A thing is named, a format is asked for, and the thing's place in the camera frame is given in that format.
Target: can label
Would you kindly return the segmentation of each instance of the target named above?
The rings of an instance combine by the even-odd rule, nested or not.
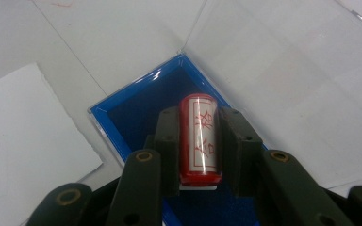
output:
[[[216,128],[217,103],[207,98],[189,99],[189,170],[217,171]]]

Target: can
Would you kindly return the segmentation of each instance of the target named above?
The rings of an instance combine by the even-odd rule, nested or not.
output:
[[[183,186],[216,186],[218,167],[217,101],[195,93],[180,103],[180,181]]]

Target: blue tray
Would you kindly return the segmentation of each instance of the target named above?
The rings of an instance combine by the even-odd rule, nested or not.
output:
[[[202,92],[229,106],[185,55],[179,55],[90,109],[113,152],[125,162],[156,131],[160,111]],[[181,191],[163,200],[167,225],[254,225],[253,200],[234,198],[226,183],[215,191]]]

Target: sheet of paper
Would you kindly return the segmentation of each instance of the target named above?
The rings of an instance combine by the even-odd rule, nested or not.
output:
[[[0,226],[22,224],[48,192],[101,164],[36,64],[0,79]]]

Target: transparent plastic lid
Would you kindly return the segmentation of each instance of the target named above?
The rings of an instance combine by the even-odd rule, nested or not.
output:
[[[269,148],[343,195],[362,184],[358,15],[327,0],[206,1],[183,52]]]

